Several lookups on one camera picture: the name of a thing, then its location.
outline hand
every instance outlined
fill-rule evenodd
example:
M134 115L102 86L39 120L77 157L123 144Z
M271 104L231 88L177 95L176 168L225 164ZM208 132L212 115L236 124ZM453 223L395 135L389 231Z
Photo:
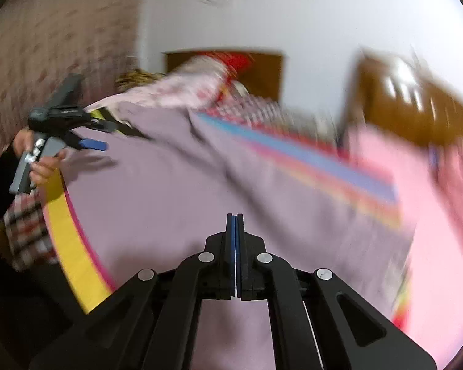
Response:
M18 158L25 151L31 151L34 145L34 132L29 129L21 129L12 142L12 147ZM55 157L42 157L38 162L31 164L29 178L36 185L43 185L53 175L56 168L59 167L60 161L66 156L65 149L62 149Z

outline beige curtain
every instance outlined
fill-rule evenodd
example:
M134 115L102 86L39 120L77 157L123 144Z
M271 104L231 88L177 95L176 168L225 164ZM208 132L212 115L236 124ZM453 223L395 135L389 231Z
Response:
M115 93L135 65L139 0L7 0L0 10L0 153L70 73L82 104Z

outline magenta stripe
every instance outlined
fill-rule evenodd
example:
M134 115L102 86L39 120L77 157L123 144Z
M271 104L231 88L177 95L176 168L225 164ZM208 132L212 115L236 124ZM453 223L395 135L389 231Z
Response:
M86 238L86 235L84 234L84 230L82 229L82 226L80 225L79 219L75 215L75 210L72 205L72 201L70 200L70 196L67 191L67 186L65 185L65 181L64 181L64 177L62 176L62 173L60 173L60 177L62 178L62 186L64 188L65 200L67 201L67 206L70 211L70 217L72 218L72 221L74 222L75 228L77 229L80 239L82 243L84 244L84 247L86 248L87 253L89 254L89 257L91 258L97 272L100 274L101 278L103 278L106 285L108 285L108 288L110 288L111 292L113 292L114 290L116 290L115 282L109 276L105 268L102 266L100 259L98 258L98 255L94 252L94 249L89 244Z

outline lavender blanket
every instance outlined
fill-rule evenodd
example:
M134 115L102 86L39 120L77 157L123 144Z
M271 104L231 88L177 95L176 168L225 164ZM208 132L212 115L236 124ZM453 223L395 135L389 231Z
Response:
M123 105L120 115L151 138L100 134L107 152L81 151L62 168L84 233L115 285L141 268L175 268L243 213L268 252L313 272L328 267L390 316L390 269L411 241L258 157L194 113ZM274 368L266 302L205 301L192 368Z

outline wall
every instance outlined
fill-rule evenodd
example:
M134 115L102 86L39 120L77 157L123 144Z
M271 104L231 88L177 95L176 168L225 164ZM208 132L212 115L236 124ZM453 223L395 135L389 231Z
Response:
M139 57L163 69L161 53L261 47L287 56L282 103L333 115L360 47L426 62L463 96L463 7L458 0L144 0Z

